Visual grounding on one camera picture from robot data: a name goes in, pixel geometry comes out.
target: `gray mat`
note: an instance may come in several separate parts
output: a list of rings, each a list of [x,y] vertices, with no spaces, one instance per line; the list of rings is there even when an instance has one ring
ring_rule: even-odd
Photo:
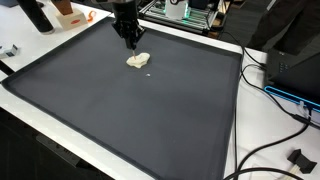
[[[157,179],[221,180],[240,55],[148,29],[136,69],[111,18],[19,70],[4,87]]]

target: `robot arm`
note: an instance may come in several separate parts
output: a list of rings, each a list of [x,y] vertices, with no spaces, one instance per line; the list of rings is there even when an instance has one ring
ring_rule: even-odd
[[[135,50],[145,29],[139,25],[135,0],[92,0],[93,3],[112,3],[116,21],[112,24],[128,49]]]

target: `cable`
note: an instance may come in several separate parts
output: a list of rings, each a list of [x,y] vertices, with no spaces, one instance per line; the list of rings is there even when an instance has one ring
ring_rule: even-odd
[[[287,171],[283,171],[283,170],[280,170],[280,169],[274,169],[274,168],[266,168],[266,167],[244,169],[244,170],[235,172],[233,174],[230,174],[229,176],[227,176],[223,180],[230,180],[230,179],[233,179],[233,178],[237,179],[241,174],[245,174],[245,173],[249,173],[249,172],[256,172],[256,171],[275,172],[275,173],[280,173],[280,174],[283,174],[283,175],[290,176],[290,177],[292,177],[292,178],[294,178],[296,180],[303,180],[299,176],[291,174],[291,173],[289,173]]]
[[[290,139],[292,139],[292,138],[294,138],[294,137],[302,134],[302,133],[308,128],[308,126],[309,126],[310,124],[312,124],[312,125],[314,125],[314,124],[310,122],[310,121],[311,121],[311,118],[308,118],[308,120],[307,120],[306,118],[304,118],[304,117],[302,117],[302,116],[300,116],[300,115],[292,114],[292,113],[288,112],[287,110],[285,110],[285,109],[281,106],[281,104],[280,104],[271,94],[265,92],[262,88],[260,88],[260,87],[258,87],[258,86],[256,86],[256,85],[251,84],[251,83],[247,80],[247,78],[246,78],[245,75],[244,75],[244,71],[245,71],[248,67],[256,67],[256,68],[259,68],[259,69],[261,69],[261,70],[265,70],[265,69],[266,69],[266,68],[265,68],[265,64],[259,63],[259,62],[256,61],[254,58],[252,58],[251,55],[246,51],[246,49],[241,45],[241,43],[240,43],[232,34],[230,34],[230,33],[228,33],[228,32],[225,32],[225,33],[226,33],[226,34],[229,34],[229,35],[240,45],[240,47],[241,47],[241,49],[242,49],[242,56],[241,56],[241,59],[242,59],[242,60],[243,60],[244,54],[245,54],[245,52],[246,52],[246,53],[249,55],[249,57],[250,57],[254,62],[256,62],[257,64],[260,65],[260,66],[258,66],[258,65],[255,65],[255,64],[249,64],[249,65],[245,66],[243,69],[242,69],[242,65],[241,65],[241,69],[240,69],[241,74],[240,74],[239,80],[241,80],[241,78],[243,77],[244,81],[245,81],[248,85],[250,85],[250,86],[252,86],[252,87],[254,87],[254,88],[262,91],[262,92],[265,93],[265,94],[267,94],[267,95],[276,103],[276,105],[277,105],[284,113],[288,114],[288,115],[291,116],[292,118],[294,118],[294,119],[302,122],[303,124],[305,124],[305,126],[304,126],[300,131],[298,131],[297,133],[295,133],[295,134],[293,134],[293,135],[291,135],[291,136],[288,136],[288,137],[286,137],[286,138],[284,138],[284,139],[278,140],[278,141],[276,141],[276,142],[273,142],[273,143],[266,144],[266,145],[264,145],[264,146],[258,147],[258,148],[256,148],[255,150],[253,150],[252,152],[250,152],[247,156],[245,156],[245,158],[240,162],[239,167],[237,168],[237,171],[234,173],[234,174],[236,174],[236,175],[234,175],[234,176],[235,176],[235,180],[237,180],[237,179],[238,179],[238,176],[239,176],[240,174],[242,174],[242,173],[240,173],[240,172],[242,172],[242,171],[241,171],[242,166],[243,166],[244,163],[247,161],[247,159],[248,159],[249,157],[251,157],[254,153],[256,153],[256,152],[258,152],[258,151],[260,151],[260,150],[262,150],[262,149],[265,149],[265,148],[268,148],[268,147],[271,147],[271,146],[280,144],[280,143],[282,143],[282,142],[285,142],[285,141],[287,141],[287,140],[290,140]],[[311,111],[312,111],[312,109],[309,109],[309,117],[311,117]],[[237,161],[237,147],[236,147],[236,146],[237,146],[237,144],[236,144],[236,141],[235,141],[235,162]]]
[[[257,64],[259,64],[260,66],[265,67],[266,65],[264,63],[258,62],[255,58],[253,58],[249,52],[246,50],[246,48],[244,48],[244,46],[240,43],[240,41],[238,41],[231,33],[224,31],[223,33],[228,34],[229,36],[232,37],[233,40],[235,40],[237,42],[237,44],[239,46],[241,46],[242,49],[244,49],[244,52]]]

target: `table surface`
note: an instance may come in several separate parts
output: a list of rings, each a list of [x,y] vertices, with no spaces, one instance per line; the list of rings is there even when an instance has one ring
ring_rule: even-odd
[[[56,10],[54,7],[47,1],[43,2],[46,5],[43,8],[43,11],[56,28],[54,34],[46,36],[40,35],[27,16],[23,14],[20,7],[17,6],[9,9],[0,6],[0,19],[4,20],[0,26],[0,34],[5,35],[1,37],[0,43],[5,46],[16,44],[17,47],[20,48],[17,56],[3,60],[4,63],[15,71],[33,62],[53,48],[110,15],[107,11],[72,4],[73,7],[80,9],[85,15],[91,10],[95,10],[97,16],[94,21],[88,25],[69,31],[63,31],[58,21],[55,19],[54,13]],[[156,29],[221,49],[241,53],[241,48],[233,44],[142,20],[139,20],[139,22],[147,28]],[[260,62],[265,62],[265,53],[250,49],[248,49],[248,51]],[[251,63],[253,62],[245,56],[243,66]],[[251,83],[262,86],[262,72],[257,69],[248,68],[245,74]],[[5,77],[6,75],[0,72],[0,80]],[[297,105],[282,99],[278,100],[290,112],[301,114]],[[131,164],[128,164],[126,161],[110,153],[80,133],[62,124],[60,121],[22,101],[18,97],[13,96],[2,86],[0,87],[0,106],[114,179],[152,179],[152,177],[143,173]],[[238,161],[256,147],[291,135],[300,130],[303,126],[301,123],[284,114],[266,95],[248,86],[243,81],[241,81],[239,85],[237,111]],[[314,112],[313,118],[318,120],[320,119],[320,115]],[[294,149],[302,149],[303,154],[310,160],[320,162],[319,139],[320,131],[315,128],[308,128],[307,131],[299,137],[255,154],[247,161],[244,168],[273,167],[289,170],[292,165],[286,158]],[[234,136],[232,131],[225,176],[234,171],[233,147]],[[305,179],[316,180],[320,177],[320,168],[316,166],[312,174],[299,175]],[[241,176],[239,179],[267,180],[272,177],[280,177],[280,175],[265,172],[248,173]]]

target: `white box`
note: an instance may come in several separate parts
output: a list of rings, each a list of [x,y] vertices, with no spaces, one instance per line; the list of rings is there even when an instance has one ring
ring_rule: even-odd
[[[1,46],[0,47],[0,59],[15,56],[17,54],[17,51],[18,51],[18,48],[15,45],[12,45],[11,49],[5,49]]]
[[[62,15],[60,12],[57,12],[56,17],[65,31],[82,26],[84,24],[88,24],[83,12],[76,8],[73,9],[72,14],[68,14],[65,16]]]

